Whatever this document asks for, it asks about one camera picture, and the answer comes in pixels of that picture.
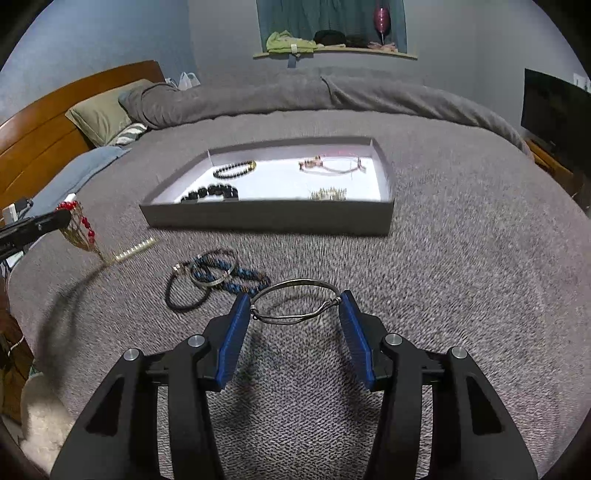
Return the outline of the wooden tv stand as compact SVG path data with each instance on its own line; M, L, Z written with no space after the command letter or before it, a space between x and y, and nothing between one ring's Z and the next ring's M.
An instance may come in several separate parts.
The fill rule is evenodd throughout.
M575 167L564 166L533 139L526 139L535 163L545 170L584 210L590 209L590 179Z

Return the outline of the striped pillow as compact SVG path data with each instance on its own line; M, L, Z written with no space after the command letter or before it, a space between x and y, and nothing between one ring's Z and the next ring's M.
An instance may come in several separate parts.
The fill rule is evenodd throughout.
M136 122L126 126L117 133L108 143L109 146L125 147L143 136L148 131L148 127L143 123Z

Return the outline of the olive green pillow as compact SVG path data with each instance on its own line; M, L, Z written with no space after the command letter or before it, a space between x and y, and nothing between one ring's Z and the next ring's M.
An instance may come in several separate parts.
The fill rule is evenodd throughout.
M109 144L132 121L120 106L119 98L132 90L152 85L147 79L110 89L70 107L66 118L95 146Z

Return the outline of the white charger plug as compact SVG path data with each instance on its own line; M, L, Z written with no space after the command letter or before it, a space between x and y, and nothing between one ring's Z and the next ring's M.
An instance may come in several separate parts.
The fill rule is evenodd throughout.
M14 204L10 204L2 210L2 218L5 226L9 226L19 220L19 214Z

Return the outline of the wooden headboard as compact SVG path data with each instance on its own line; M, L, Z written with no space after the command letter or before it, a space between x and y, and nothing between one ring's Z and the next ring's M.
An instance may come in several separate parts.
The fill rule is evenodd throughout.
M93 149L66 118L80 101L133 81L164 79L154 60L112 68L76 80L34 101L1 125L1 206L39 193L71 160Z

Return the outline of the teal curtain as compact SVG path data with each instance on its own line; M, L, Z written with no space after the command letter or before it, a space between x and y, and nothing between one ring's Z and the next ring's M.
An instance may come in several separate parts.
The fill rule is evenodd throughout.
M313 40L318 31L334 30L353 38L379 42L381 34L375 25L375 14L380 8L387 10L390 19L385 42L407 53L403 1L257 1L260 40L264 44L271 33L283 31L298 38Z

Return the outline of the grey duvet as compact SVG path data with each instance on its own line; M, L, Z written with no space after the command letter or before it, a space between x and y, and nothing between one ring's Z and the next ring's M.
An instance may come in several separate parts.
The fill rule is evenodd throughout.
M531 154L517 130L492 110L445 90L384 75L294 70L238 86L187 90L154 83L121 94L119 104L130 119L155 130L221 116L280 111L349 110L418 116L488 130Z

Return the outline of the pink balloon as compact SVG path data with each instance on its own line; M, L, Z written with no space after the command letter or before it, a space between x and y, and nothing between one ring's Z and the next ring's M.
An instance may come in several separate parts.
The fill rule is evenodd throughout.
M374 26L380 35L387 35L391 30L390 9L382 1L378 2L374 11Z

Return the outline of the white plastic bag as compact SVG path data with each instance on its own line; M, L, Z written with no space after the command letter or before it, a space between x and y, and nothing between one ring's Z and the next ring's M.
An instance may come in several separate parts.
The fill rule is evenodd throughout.
M182 72L178 80L174 80L173 78L166 78L165 82L172 87L185 91L193 87L198 87L200 85L200 80L197 78L193 72Z

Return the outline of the silver ring bangle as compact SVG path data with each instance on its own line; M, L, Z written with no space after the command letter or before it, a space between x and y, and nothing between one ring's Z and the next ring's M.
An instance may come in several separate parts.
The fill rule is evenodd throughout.
M189 279L200 288L221 286L235 272L238 255L231 248L207 250L189 263Z

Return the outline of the blue-grey blanket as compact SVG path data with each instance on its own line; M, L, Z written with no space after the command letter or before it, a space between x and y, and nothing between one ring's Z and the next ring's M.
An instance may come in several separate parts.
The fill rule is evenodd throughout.
M71 160L33 199L26 218L52 211L69 194L76 194L94 175L121 158L130 148L105 146Z

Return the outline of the silver wire bangle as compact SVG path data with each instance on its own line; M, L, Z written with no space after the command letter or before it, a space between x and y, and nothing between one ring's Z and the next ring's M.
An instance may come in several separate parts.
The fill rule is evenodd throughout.
M266 325L296 326L332 314L341 303L338 287L317 279L278 282L252 298L250 315Z

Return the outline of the green cloth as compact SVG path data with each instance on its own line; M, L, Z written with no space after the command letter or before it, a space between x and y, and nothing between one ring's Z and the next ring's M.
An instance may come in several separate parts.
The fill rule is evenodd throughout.
M287 30L273 32L266 39L266 52L270 54L314 53L317 49L314 40L294 37Z

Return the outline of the black cloth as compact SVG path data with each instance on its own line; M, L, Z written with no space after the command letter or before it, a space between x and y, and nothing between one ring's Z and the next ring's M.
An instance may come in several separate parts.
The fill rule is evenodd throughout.
M314 42L322 46L346 44L346 35L338 30L318 30L315 32Z

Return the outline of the gold bar hair clip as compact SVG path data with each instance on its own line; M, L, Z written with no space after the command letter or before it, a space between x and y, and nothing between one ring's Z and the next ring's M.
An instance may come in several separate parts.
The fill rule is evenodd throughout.
M131 258L139 253L142 253L142 252L146 251L147 249L153 247L156 243L157 243L157 239L154 237L150 237L148 239L145 239L145 240L127 248L126 250L116 253L109 260L109 265L122 263L122 262L128 260L129 258Z

